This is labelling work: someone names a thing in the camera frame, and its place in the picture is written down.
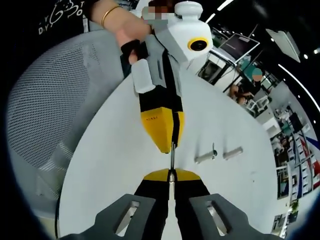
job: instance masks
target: gold bracelet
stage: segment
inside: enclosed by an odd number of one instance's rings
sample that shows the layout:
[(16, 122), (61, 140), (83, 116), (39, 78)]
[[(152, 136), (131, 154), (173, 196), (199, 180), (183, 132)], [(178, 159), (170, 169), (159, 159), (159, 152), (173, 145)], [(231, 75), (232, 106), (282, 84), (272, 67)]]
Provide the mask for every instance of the gold bracelet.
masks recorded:
[(103, 15), (102, 19), (101, 19), (101, 26), (104, 26), (104, 22), (106, 17), (108, 16), (109, 13), (111, 13), (114, 9), (116, 8), (121, 8), (121, 6), (114, 6), (113, 8), (111, 8), (110, 10), (106, 11), (105, 14)]

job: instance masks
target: yellow plastic part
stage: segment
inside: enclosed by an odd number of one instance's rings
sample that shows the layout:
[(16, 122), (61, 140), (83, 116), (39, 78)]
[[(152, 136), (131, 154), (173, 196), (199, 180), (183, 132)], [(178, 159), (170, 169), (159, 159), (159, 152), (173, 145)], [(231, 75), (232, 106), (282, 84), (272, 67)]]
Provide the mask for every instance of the yellow plastic part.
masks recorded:
[(172, 110), (159, 107), (141, 112), (142, 125), (150, 135), (160, 152), (168, 154), (171, 151), (174, 120)]
[(185, 114), (183, 111), (178, 111), (178, 116), (179, 116), (179, 121), (180, 121), (179, 136), (178, 136), (178, 146), (179, 146), (180, 140), (182, 137), (182, 133), (183, 133), (184, 127), (185, 127)]
[(191, 48), (191, 44), (193, 44), (193, 43), (196, 42), (196, 41), (205, 41), (205, 42), (206, 42), (206, 45), (207, 45), (207, 46), (209, 45), (208, 39), (206, 39), (205, 37), (195, 37), (195, 38), (192, 38), (192, 39), (188, 42), (188, 49), (189, 49), (189, 50), (194, 51), (194, 50)]
[(186, 171), (180, 168), (176, 168), (175, 172), (176, 172), (176, 178), (178, 182), (201, 180), (201, 178), (192, 171)]
[(166, 182), (168, 180), (169, 169), (153, 171), (144, 177), (143, 180)]

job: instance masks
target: white round table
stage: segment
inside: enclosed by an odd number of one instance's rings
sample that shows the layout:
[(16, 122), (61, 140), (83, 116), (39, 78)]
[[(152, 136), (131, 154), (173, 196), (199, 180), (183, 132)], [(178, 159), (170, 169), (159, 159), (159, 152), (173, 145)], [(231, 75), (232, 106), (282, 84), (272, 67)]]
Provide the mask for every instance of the white round table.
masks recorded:
[[(243, 210), (251, 226), (270, 233), (277, 201), (277, 172), (268, 134), (245, 109), (214, 86), (180, 71), (185, 126), (175, 167), (198, 174), (211, 194)], [(212, 150), (218, 156), (195, 164)], [(243, 153), (229, 160), (223, 152)], [(59, 208), (61, 236), (81, 233), (97, 213), (124, 194), (134, 194), (145, 175), (170, 167), (142, 126), (139, 99), (128, 76), (106, 100), (83, 134), (68, 167)], [(181, 239), (174, 204), (162, 239)]]

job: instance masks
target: gray mesh chair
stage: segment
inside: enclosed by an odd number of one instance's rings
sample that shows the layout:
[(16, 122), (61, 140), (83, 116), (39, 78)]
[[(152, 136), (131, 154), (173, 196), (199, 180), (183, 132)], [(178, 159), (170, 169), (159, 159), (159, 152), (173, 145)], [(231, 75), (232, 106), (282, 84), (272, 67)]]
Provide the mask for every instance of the gray mesh chair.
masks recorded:
[(90, 31), (48, 50), (12, 89), (6, 114), (8, 151), (36, 215), (54, 217), (81, 136), (124, 78), (120, 55), (111, 33)]

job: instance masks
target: ceiling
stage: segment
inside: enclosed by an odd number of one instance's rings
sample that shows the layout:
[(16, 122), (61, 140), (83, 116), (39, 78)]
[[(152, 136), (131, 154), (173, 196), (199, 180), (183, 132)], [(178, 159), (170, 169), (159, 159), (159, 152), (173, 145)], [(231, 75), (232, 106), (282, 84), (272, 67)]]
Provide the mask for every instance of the ceiling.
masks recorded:
[[(257, 55), (263, 50), (257, 59), (262, 63), (263, 68), (280, 80), (286, 79), (285, 83), (292, 93), (295, 96), (300, 95), (298, 100), (310, 121), (316, 120), (313, 128), (320, 140), (319, 109), (306, 91), (278, 65), (282, 65), (292, 73), (320, 105), (319, 87), (317, 87), (320, 86), (318, 73), (320, 53), (314, 53), (314, 50), (320, 47), (319, 12), (314, 11), (314, 9), (320, 9), (319, 2), (314, 0), (234, 0), (218, 11), (217, 8), (224, 1), (196, 0), (203, 7), (201, 20), (206, 21), (215, 13), (214, 18), (208, 23), (211, 27), (227, 28), (244, 36), (248, 36), (256, 27), (252, 38), (259, 41), (260, 46), (252, 54)], [(276, 43), (271, 41), (266, 29), (290, 32), (300, 51), (301, 63), (283, 54)]]

